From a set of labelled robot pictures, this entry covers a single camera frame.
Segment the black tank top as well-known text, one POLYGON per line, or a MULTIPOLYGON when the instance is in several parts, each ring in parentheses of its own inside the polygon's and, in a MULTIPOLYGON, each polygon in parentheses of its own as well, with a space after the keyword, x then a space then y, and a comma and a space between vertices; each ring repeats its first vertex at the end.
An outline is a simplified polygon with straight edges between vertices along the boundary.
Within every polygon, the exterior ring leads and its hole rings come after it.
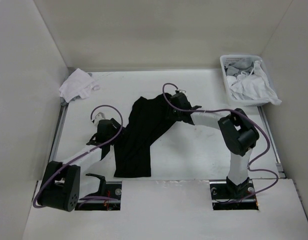
POLYGON ((134 102, 124 133, 114 144, 115 178, 151 176, 151 145, 175 123, 166 118, 168 108, 162 94, 134 102))

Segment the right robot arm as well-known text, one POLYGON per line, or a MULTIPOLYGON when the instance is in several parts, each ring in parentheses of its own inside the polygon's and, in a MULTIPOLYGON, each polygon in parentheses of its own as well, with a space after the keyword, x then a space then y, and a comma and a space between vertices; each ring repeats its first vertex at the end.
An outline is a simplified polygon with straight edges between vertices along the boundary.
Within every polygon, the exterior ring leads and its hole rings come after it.
POLYGON ((239 197, 249 182, 248 163, 260 135, 254 125, 245 119, 245 112, 237 108, 224 115, 220 112, 199 110, 191 106, 186 95, 176 91, 168 100, 167 116, 177 122, 204 126, 221 132, 224 143, 230 151, 230 168, 226 177, 226 192, 232 198, 239 197))

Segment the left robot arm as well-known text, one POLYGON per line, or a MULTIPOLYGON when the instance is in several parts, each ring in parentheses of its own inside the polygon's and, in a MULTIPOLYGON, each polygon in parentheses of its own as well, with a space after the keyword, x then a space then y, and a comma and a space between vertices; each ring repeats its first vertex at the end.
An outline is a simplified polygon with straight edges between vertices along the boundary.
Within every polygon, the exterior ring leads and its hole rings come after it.
POLYGON ((115 119, 99 120, 97 132, 81 151, 47 164, 33 206, 71 212, 89 201, 111 201, 105 177, 90 173, 89 168, 106 157, 122 132, 124 127, 115 119))

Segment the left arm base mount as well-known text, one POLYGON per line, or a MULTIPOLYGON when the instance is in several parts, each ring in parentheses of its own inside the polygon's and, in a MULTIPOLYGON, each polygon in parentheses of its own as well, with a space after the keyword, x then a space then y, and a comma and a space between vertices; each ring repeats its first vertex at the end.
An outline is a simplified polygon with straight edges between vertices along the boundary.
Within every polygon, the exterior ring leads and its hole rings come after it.
POLYGON ((119 211, 122 182, 107 181, 103 175, 88 173, 80 182, 76 211, 119 211))

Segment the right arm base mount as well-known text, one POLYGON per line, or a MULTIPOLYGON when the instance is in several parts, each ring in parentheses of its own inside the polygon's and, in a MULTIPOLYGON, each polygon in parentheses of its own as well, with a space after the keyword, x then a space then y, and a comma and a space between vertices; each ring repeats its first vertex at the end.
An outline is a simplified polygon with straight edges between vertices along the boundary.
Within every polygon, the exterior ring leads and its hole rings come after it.
POLYGON ((209 187, 215 211, 259 210, 256 196, 249 196, 255 192, 252 180, 239 190, 235 190, 226 181, 211 181, 209 187))

